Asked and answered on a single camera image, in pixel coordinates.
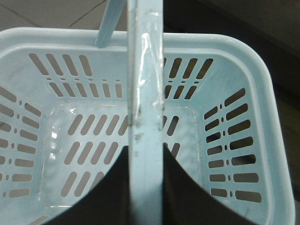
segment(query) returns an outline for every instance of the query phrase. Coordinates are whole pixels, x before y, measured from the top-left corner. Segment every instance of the ventilation slot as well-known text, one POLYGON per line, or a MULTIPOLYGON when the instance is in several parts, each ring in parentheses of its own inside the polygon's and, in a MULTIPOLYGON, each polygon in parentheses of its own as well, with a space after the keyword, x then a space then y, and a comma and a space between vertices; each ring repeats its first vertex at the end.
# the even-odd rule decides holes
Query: ventilation slot
POLYGON ((188 62, 186 71, 183 74, 183 79, 188 79, 191 76, 191 73, 196 65, 196 62, 198 61, 198 59, 190 59, 190 61, 188 62))
POLYGON ((17 97, 9 92, 8 90, 4 89, 3 87, 0 86, 0 95, 2 95, 4 98, 8 99, 11 102, 16 102, 17 97))
POLYGON ((77 173, 76 172, 71 172, 64 187, 62 188, 61 192, 60 192, 60 195, 62 197, 66 197, 68 194, 69 194, 69 191, 72 187, 72 185, 74 184, 74 181, 77 177, 77 173))
POLYGON ((257 173, 236 173, 233 175, 234 182, 242 183, 257 183, 258 175, 257 173))
POLYGON ((174 131, 175 131, 175 129, 176 129, 176 126, 177 126, 177 124, 178 124, 178 121, 179 121, 179 117, 178 117, 178 116, 174 116, 173 119, 172 119, 172 121, 171 121, 171 124, 170 124, 170 126, 169 126, 169 129, 168 129, 168 131, 167 131, 167 134, 168 134, 169 136, 172 136, 172 135, 174 134, 174 131))
POLYGON ((70 97, 75 97, 75 94, 74 94, 74 92, 73 92, 73 90, 72 90, 69 83, 62 83, 62 85, 64 85, 64 87, 65 87, 65 89, 66 89, 66 91, 67 91, 67 93, 69 94, 70 97))
POLYGON ((170 71, 169 78, 175 78, 176 77, 181 62, 182 62, 181 58, 176 58, 174 60, 171 71, 170 71))
POLYGON ((227 197, 227 191, 225 189, 211 188, 210 193, 214 196, 227 197))
POLYGON ((100 144, 98 145, 92 159, 90 160, 90 163, 92 163, 93 165, 96 165, 98 163, 104 148, 105 148, 105 142, 100 142, 100 144))
POLYGON ((83 193, 83 190, 84 190, 86 184, 88 183, 89 179, 90 179, 90 172, 85 172, 83 174, 83 176, 82 176, 75 192, 74 192, 76 197, 81 196, 81 194, 83 193))
POLYGON ((114 156, 117 148, 118 148, 118 143, 117 142, 113 142, 112 145, 111 145, 111 147, 109 148, 109 151, 108 151, 105 159, 104 159, 104 163, 106 165, 108 165, 108 164, 111 163, 111 161, 113 159, 113 156, 114 156))
POLYGON ((211 174, 210 181, 211 182, 225 182, 226 177, 224 174, 211 174))
POLYGON ((97 173, 97 175, 90 187, 90 191, 102 180, 103 177, 104 177, 104 173, 102 173, 102 172, 97 173))
POLYGON ((22 121, 33 128, 39 129, 39 123, 26 116, 23 116, 22 121))
POLYGON ((68 67, 68 69, 70 71, 70 74, 72 76, 78 76, 78 73, 76 71, 76 68, 75 68, 75 66, 73 64, 73 61, 72 61, 71 57, 69 55, 62 55, 62 57, 63 57, 66 65, 67 65, 67 67, 68 67))
POLYGON ((99 122, 97 123, 95 129, 94 129, 94 135, 99 135, 100 134, 106 120, 107 120, 107 116, 102 115, 101 118, 99 119, 99 122))
POLYGON ((3 130, 5 132, 10 132, 11 131, 11 125, 5 123, 5 122, 2 122, 0 120, 0 130, 3 130))
POLYGON ((191 97, 193 96, 196 89, 197 89, 196 86, 190 87, 187 94, 186 94, 186 96, 184 97, 184 99, 191 99, 191 97))
POLYGON ((83 67, 85 75, 93 76, 92 71, 90 69, 90 64, 89 64, 88 58, 85 55, 80 55, 79 60, 81 62, 81 65, 83 67))
POLYGON ((88 117, 88 119, 86 120, 83 128, 81 129, 81 134, 82 135, 86 135, 92 125, 92 123, 94 122, 94 119, 95 119, 95 115, 92 114, 88 117))
POLYGON ((215 155, 215 154, 218 154, 218 153, 221 153, 222 152, 222 146, 216 146, 216 147, 213 147, 213 148, 210 148, 210 149, 207 149, 207 155, 211 156, 211 155, 215 155))
POLYGON ((233 95, 231 95, 229 98, 227 98, 224 102, 225 107, 229 106, 233 102, 239 100, 241 97, 243 97, 246 94, 246 90, 244 88, 240 89, 239 91, 235 92, 233 95))
POLYGON ((176 92, 175 92, 175 95, 174 95, 174 99, 178 99, 178 98, 180 98, 180 95, 181 95, 181 93, 182 93, 182 91, 183 91, 183 89, 184 89, 184 86, 178 86, 178 88, 177 88, 177 90, 176 90, 176 92))
POLYGON ((211 110, 209 110, 207 113, 204 114, 204 119, 208 119, 209 117, 213 116, 214 114, 216 114, 218 112, 218 108, 214 107, 211 110))
POLYGON ((36 153, 35 148, 33 148, 31 146, 28 146, 28 145, 24 145, 24 144, 18 144, 18 151, 29 153, 29 154, 35 154, 36 153))
POLYGON ((30 53, 29 57, 31 58, 34 65, 36 65, 37 69, 40 71, 42 75, 49 75, 48 71, 46 70, 45 66, 41 62, 41 60, 38 58, 36 54, 30 53))
POLYGON ((235 150, 235 149, 240 149, 240 148, 244 148, 247 146, 251 146, 252 144, 253 144, 253 138, 246 137, 246 138, 234 141, 234 142, 230 142, 229 147, 231 150, 235 150))
POLYGON ((53 67, 54 71, 56 72, 57 75, 63 76, 63 72, 60 68, 60 66, 57 63, 57 60, 52 54, 46 54, 47 59, 49 60, 51 66, 53 67))
POLYGON ((91 90, 94 98, 98 98, 99 97, 97 86, 94 83, 90 83, 90 90, 91 90))
POLYGON ((32 105, 30 105, 29 103, 25 104, 25 109, 29 112, 31 112, 32 114, 35 114, 38 117, 42 116, 41 111, 39 111, 37 108, 33 107, 32 105))
POLYGON ((7 115, 9 117, 13 117, 14 116, 14 111, 2 104, 0 104, 0 113, 7 115))
POLYGON ((52 87, 53 91, 55 92, 55 94, 58 97, 64 97, 64 95, 62 94, 62 92, 60 91, 60 89, 58 88, 58 86, 56 85, 56 83, 49 83, 50 87, 52 87))
POLYGON ((261 203, 262 196, 258 192, 251 192, 251 191, 236 191, 235 197, 239 200, 261 203))
POLYGON ((29 140, 35 141, 35 142, 38 141, 38 136, 37 135, 35 135, 31 132, 28 132, 26 130, 21 130, 20 131, 20 136, 24 137, 24 138, 27 138, 29 140))
POLYGON ((80 157, 77 160, 77 163, 79 165, 84 164, 84 162, 85 162, 86 158, 88 157, 88 155, 89 155, 90 150, 92 149, 92 147, 93 147, 93 143, 92 142, 87 142, 86 143, 86 145, 85 145, 85 147, 84 147, 84 149, 83 149, 80 157))
POLYGON ((212 65, 213 59, 207 59, 202 68, 200 69, 196 79, 203 79, 206 75, 207 71, 209 70, 210 66, 212 65))
POLYGON ((69 130, 67 131, 68 135, 73 135, 75 133, 75 131, 77 130, 82 119, 83 119, 83 116, 81 114, 79 114, 75 117, 75 120, 73 121, 72 125, 70 126, 69 130))
POLYGON ((253 154, 234 157, 231 159, 232 165, 248 165, 248 164, 254 164, 255 162, 256 162, 256 157, 253 154))
POLYGON ((15 189, 15 190, 11 190, 9 193, 9 197, 11 198, 17 198, 17 197, 23 197, 23 196, 27 196, 30 194, 30 189, 26 188, 26 189, 15 189))
POLYGON ((69 165, 72 162, 72 160, 73 160, 73 158, 74 158, 74 156, 75 156, 75 154, 76 154, 79 146, 80 146, 79 142, 74 142, 74 144, 72 145, 69 153, 67 154, 67 156, 65 158, 65 164, 66 165, 69 165))

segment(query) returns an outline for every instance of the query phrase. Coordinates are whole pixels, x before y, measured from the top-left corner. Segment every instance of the shopping basket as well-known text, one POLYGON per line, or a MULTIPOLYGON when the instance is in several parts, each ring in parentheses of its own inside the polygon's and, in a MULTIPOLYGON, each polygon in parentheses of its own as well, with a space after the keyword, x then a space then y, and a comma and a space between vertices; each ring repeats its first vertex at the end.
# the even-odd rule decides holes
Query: shopping basket
POLYGON ((145 104, 163 115, 162 130, 151 132, 153 138, 162 134, 162 142, 199 186, 258 224, 294 223, 290 176, 264 62, 231 37, 176 33, 163 35, 162 61, 159 2, 129 1, 128 28, 135 29, 128 34, 129 44, 140 48, 129 57, 126 32, 115 31, 111 38, 107 32, 103 40, 109 43, 102 48, 95 46, 98 33, 92 30, 0 33, 1 224, 37 225, 68 209, 105 176, 128 145, 130 129, 135 128, 138 143, 143 135, 137 135, 138 128, 156 122, 148 115, 145 124, 132 123, 135 114, 127 105, 130 94, 140 95, 140 87, 161 78, 140 79, 140 86, 128 91, 136 85, 128 79, 128 60, 135 62, 129 71, 141 68, 143 75, 163 68, 163 87, 148 93, 162 106, 159 90, 164 89, 163 111, 145 104), (153 61, 143 58, 145 49, 153 61))

